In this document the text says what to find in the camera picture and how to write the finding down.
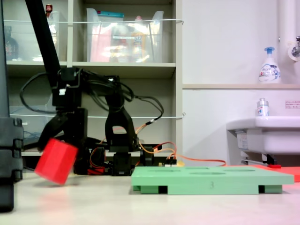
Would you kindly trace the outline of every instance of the green board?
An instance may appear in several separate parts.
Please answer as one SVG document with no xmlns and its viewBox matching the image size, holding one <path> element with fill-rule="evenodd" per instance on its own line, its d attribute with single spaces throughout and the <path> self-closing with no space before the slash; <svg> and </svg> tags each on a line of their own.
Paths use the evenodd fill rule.
<svg viewBox="0 0 300 225">
<path fill-rule="evenodd" d="M 169 195 L 247 195 L 282 193 L 293 184 L 292 175 L 252 166 L 136 167 L 131 176 L 134 191 Z"/>
</svg>

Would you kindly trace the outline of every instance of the white sink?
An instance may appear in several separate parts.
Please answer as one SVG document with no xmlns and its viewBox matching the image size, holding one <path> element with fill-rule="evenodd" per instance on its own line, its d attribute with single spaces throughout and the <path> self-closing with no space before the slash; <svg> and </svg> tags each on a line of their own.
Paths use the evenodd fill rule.
<svg viewBox="0 0 300 225">
<path fill-rule="evenodd" d="M 241 150 L 262 154 L 300 154 L 300 117 L 269 116 L 227 124 Z"/>
</svg>

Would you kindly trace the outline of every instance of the storage container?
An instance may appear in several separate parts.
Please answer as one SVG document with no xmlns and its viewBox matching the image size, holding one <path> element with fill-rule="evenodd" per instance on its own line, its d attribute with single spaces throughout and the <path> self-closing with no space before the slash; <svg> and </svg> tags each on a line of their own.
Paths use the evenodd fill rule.
<svg viewBox="0 0 300 225">
<path fill-rule="evenodd" d="M 163 19 L 156 12 L 153 19 Z M 162 62 L 162 21 L 101 23 L 96 10 L 87 9 L 88 61 Z"/>
<path fill-rule="evenodd" d="M 43 111 L 55 111 L 52 97 L 46 105 L 31 106 Z M 20 118 L 24 128 L 24 144 L 37 142 L 45 125 L 52 119 L 53 114 L 42 114 L 28 110 L 25 106 L 10 106 L 9 114 L 13 118 Z"/>
<path fill-rule="evenodd" d="M 66 21 L 62 13 L 51 12 L 48 23 L 52 39 L 55 45 L 55 49 L 60 61 L 67 60 L 67 23 L 57 23 Z M 37 38 L 30 22 L 4 22 L 6 28 L 6 52 L 7 60 L 24 60 L 24 61 L 43 61 L 41 52 L 39 50 Z M 16 53 L 13 56 L 8 56 L 8 52 L 12 48 L 11 43 L 13 42 L 16 48 Z"/>
</svg>

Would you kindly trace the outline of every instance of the table surface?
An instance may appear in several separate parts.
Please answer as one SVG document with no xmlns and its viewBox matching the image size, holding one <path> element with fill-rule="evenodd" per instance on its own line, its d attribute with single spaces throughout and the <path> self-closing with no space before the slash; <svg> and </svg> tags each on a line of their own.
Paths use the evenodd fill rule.
<svg viewBox="0 0 300 225">
<path fill-rule="evenodd" d="M 25 173 L 1 225 L 300 225 L 300 183 L 283 194 L 141 195 L 130 177 L 70 175 L 59 186 Z"/>
</svg>

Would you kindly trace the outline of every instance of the blue pump cap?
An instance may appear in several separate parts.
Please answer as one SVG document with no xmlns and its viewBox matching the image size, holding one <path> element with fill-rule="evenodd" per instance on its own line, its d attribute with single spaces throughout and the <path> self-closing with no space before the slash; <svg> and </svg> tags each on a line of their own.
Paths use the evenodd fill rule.
<svg viewBox="0 0 300 225">
<path fill-rule="evenodd" d="M 264 50 L 267 52 L 267 54 L 272 54 L 272 51 L 274 51 L 275 48 L 273 48 L 273 47 L 267 47 Z"/>
</svg>

